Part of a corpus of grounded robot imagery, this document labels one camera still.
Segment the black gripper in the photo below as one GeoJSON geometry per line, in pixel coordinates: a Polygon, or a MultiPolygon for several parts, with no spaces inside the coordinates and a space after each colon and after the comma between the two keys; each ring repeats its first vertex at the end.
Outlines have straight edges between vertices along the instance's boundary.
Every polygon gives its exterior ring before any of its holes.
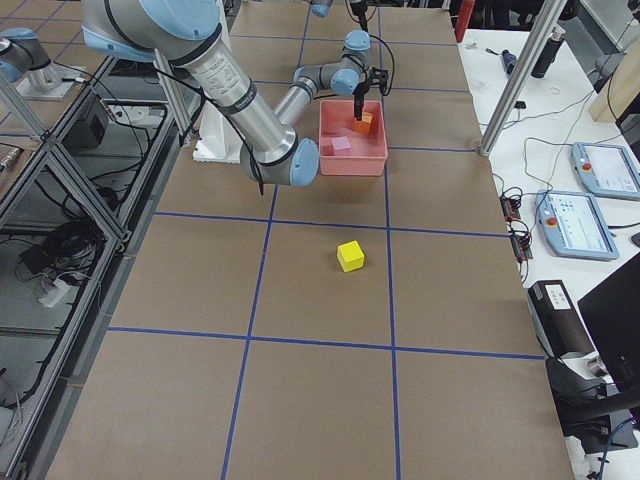
{"type": "Polygon", "coordinates": [[[368,30],[367,10],[368,2],[366,0],[349,0],[348,5],[352,16],[363,31],[368,30]]]}
{"type": "Polygon", "coordinates": [[[363,118],[364,98],[365,98],[365,95],[369,92],[371,83],[372,83],[372,74],[370,71],[367,71],[364,74],[364,78],[357,84],[356,88],[353,91],[354,118],[356,120],[361,120],[363,118]]]}

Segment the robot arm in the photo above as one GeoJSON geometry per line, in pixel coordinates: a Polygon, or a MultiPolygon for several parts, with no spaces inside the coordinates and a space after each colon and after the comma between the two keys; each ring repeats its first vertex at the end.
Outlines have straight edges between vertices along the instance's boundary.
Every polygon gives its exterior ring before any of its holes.
{"type": "Polygon", "coordinates": [[[318,145],[295,122],[317,92],[361,98],[371,77],[371,37],[353,30],[338,61],[300,67],[287,94],[271,108],[222,40],[224,14],[214,1],[86,1],[86,45],[120,59],[151,62],[157,53],[189,72],[205,98],[241,134],[240,163],[260,185],[303,187],[320,165],[318,145]]]}
{"type": "MultiPolygon", "coordinates": [[[[333,0],[310,0],[311,12],[320,18],[325,18],[333,5],[333,0]]],[[[368,31],[368,1],[367,0],[346,0],[347,13],[350,18],[360,27],[361,30],[368,31]]]]}

